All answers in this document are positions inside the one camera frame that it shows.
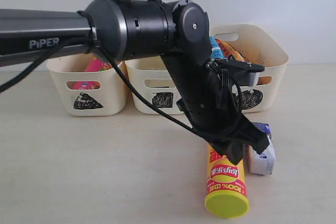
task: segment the pink snack package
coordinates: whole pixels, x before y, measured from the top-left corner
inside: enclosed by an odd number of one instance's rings
[[[102,62],[101,60],[94,57],[84,72],[98,72],[111,69],[112,65],[110,63]],[[99,89],[100,83],[98,81],[77,81],[72,89],[74,90],[88,90],[88,89]]]

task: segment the black triangle drawing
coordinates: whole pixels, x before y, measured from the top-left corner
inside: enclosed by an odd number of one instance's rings
[[[79,94],[73,104],[73,107],[75,110],[94,110],[104,108],[103,105],[84,92]]]

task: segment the black drawing on basket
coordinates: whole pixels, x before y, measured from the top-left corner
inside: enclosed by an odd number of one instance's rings
[[[172,108],[173,107],[173,93],[162,92],[156,94],[152,99],[152,104],[157,108]]]
[[[261,103],[263,100],[263,93],[259,90],[252,89],[252,90],[246,90],[243,93],[241,93],[242,97],[242,109],[243,110],[249,110],[257,106]]]
[[[84,92],[79,94],[73,104],[73,107],[75,110],[94,110],[104,108],[103,105]]]

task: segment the robotic arm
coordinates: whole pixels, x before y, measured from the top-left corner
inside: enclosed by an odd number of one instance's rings
[[[241,113],[232,92],[264,67],[211,61],[208,16],[192,1],[94,0],[77,13],[0,9],[0,67],[34,61],[69,38],[75,39],[53,57],[93,51],[114,62],[160,55],[194,133],[232,163],[242,159],[243,143],[257,153],[267,148],[267,135]]]

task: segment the black cable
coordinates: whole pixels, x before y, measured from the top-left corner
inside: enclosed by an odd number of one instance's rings
[[[51,48],[41,54],[35,61],[33,61],[27,68],[25,68],[21,73],[19,73],[14,78],[8,80],[4,84],[0,86],[0,93],[6,91],[7,89],[11,88],[15,84],[19,83],[23,79],[25,79],[31,72],[33,72],[39,65],[41,65],[45,60],[50,58],[53,54],[57,53],[59,50],[61,50],[65,46],[69,46],[72,43],[75,42],[84,42],[87,39],[84,38],[70,38],[67,39],[60,44],[58,44],[56,47]]]
[[[178,119],[168,115],[167,113],[163,112],[162,110],[158,109],[157,107],[155,107],[154,105],[152,105],[149,101],[146,100],[146,98],[144,98],[142,95],[140,95],[140,93],[135,89],[135,87],[130,83],[130,81],[127,79],[127,77],[123,74],[123,72],[120,70],[120,68],[118,67],[118,64],[115,62],[115,60],[113,60],[112,58],[109,57],[109,54],[107,53],[107,51],[103,48],[100,47],[99,50],[103,53],[103,55],[108,59],[108,61],[111,63],[111,65],[113,66],[113,68],[115,69],[115,71],[117,72],[117,74],[120,76],[120,78],[123,80],[123,82],[126,84],[126,86],[132,91],[132,93],[141,101],[143,102],[146,106],[148,106],[149,108],[151,108],[153,111],[155,111],[156,113],[160,114],[161,116],[167,118],[168,120],[178,124],[179,126],[185,128],[186,130],[194,133],[197,136],[202,137],[200,134],[198,134],[193,128],[189,127],[188,125],[182,123],[181,121],[179,121]]]

